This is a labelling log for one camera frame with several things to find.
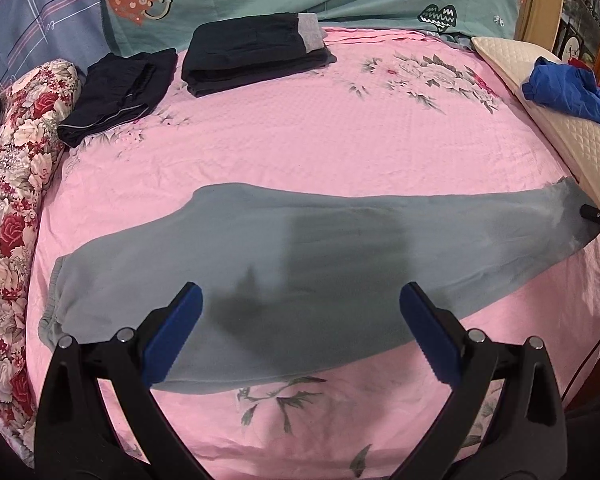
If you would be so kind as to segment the wooden headboard frame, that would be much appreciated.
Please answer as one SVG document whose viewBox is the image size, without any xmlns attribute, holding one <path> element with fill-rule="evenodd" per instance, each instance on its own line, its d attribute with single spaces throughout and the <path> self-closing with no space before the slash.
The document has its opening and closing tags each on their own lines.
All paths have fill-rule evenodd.
<svg viewBox="0 0 600 480">
<path fill-rule="evenodd" d="M 515 39 L 553 50 L 564 0 L 522 0 Z"/>
</svg>

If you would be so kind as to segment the pink floral bed sheet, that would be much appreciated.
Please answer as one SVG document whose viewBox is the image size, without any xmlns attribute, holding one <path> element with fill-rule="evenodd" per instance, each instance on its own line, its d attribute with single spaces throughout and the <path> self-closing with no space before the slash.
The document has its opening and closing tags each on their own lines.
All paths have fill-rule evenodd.
<svg viewBox="0 0 600 480">
<path fill-rule="evenodd" d="M 491 67 L 405 30 L 333 29 L 324 70 L 197 99 L 173 81 L 148 117 L 70 151 L 45 197 L 27 314 L 27 368 L 55 261 L 170 214 L 197 188 L 246 182 L 338 196 L 520 192 L 567 166 Z M 414 344 L 293 382 L 157 399 L 219 479 L 386 476 L 448 392 Z"/>
</svg>

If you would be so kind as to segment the folded dark navy pants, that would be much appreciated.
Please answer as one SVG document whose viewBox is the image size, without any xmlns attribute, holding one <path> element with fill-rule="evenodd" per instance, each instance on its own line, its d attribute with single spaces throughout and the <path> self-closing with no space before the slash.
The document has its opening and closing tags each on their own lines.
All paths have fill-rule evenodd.
<svg viewBox="0 0 600 480">
<path fill-rule="evenodd" d="M 58 138 L 76 148 L 88 136 L 150 114 L 166 95 L 177 62 L 173 49 L 105 55 L 87 69 L 76 105 L 57 127 Z"/>
</svg>

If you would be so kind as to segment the blue garment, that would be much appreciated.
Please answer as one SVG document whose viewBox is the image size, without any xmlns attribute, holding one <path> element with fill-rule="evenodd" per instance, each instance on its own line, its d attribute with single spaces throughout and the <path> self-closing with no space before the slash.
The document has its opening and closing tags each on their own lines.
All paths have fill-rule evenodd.
<svg viewBox="0 0 600 480">
<path fill-rule="evenodd" d="M 600 84 L 584 65 L 558 64 L 540 56 L 521 91 L 527 101 L 600 125 Z"/>
</svg>

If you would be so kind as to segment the red garment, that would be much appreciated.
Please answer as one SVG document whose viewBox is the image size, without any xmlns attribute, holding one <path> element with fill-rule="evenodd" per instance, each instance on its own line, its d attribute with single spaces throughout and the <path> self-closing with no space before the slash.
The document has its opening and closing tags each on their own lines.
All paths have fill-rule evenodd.
<svg viewBox="0 0 600 480">
<path fill-rule="evenodd" d="M 580 58 L 570 58 L 568 64 L 577 68 L 582 68 L 582 70 L 589 70 L 590 72 L 595 72 L 595 67 L 591 64 L 585 63 L 580 60 Z"/>
</svg>

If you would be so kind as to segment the cream quilted pillow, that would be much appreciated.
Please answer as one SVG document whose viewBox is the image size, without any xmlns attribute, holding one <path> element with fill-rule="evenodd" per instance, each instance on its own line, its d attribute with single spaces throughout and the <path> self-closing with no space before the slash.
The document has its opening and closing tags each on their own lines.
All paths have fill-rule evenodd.
<svg viewBox="0 0 600 480">
<path fill-rule="evenodd" d="M 471 43 L 505 82 L 565 162 L 583 191 L 600 208 L 600 125 L 539 106 L 524 98 L 522 84 L 538 58 L 559 58 L 537 44 L 495 37 L 475 37 Z"/>
</svg>

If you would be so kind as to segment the red rose floral bolster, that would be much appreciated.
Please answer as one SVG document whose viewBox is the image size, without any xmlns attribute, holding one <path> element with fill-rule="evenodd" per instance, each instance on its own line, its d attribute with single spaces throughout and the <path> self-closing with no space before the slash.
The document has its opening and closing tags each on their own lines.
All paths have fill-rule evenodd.
<svg viewBox="0 0 600 480">
<path fill-rule="evenodd" d="M 26 365 L 26 313 L 42 203 L 64 150 L 59 124 L 81 92 L 78 70 L 58 58 L 26 73 L 1 95 L 0 437 L 33 463 L 35 402 Z"/>
</svg>

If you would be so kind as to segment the grey fleece pants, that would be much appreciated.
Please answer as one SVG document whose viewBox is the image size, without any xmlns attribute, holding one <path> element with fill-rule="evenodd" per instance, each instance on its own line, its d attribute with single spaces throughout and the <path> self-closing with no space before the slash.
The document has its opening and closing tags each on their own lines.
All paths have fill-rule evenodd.
<svg viewBox="0 0 600 480">
<path fill-rule="evenodd" d="M 336 197 L 242 183 L 197 190 L 177 211 L 60 257 L 38 336 L 81 344 L 135 327 L 197 284 L 204 310 L 162 390 L 282 382 L 407 344 L 401 288 L 459 318 L 585 248 L 571 179 L 483 195 Z"/>
</svg>

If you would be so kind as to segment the folded navy pants grey cuff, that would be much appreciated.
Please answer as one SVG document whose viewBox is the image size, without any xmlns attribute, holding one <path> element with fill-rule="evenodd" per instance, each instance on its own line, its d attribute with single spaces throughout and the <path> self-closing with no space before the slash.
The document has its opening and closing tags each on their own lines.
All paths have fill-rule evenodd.
<svg viewBox="0 0 600 480">
<path fill-rule="evenodd" d="M 208 96 L 336 61 L 315 14 L 253 15 L 198 26 L 181 78 L 193 96 Z"/>
</svg>

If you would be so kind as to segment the blue plaid pillow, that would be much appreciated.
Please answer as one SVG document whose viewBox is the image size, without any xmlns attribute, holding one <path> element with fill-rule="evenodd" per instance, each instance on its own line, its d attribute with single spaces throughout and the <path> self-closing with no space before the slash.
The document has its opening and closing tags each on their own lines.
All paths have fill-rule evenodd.
<svg viewBox="0 0 600 480">
<path fill-rule="evenodd" d="M 109 47 L 102 0 L 0 0 L 0 87 L 63 58 L 86 70 Z"/>
</svg>

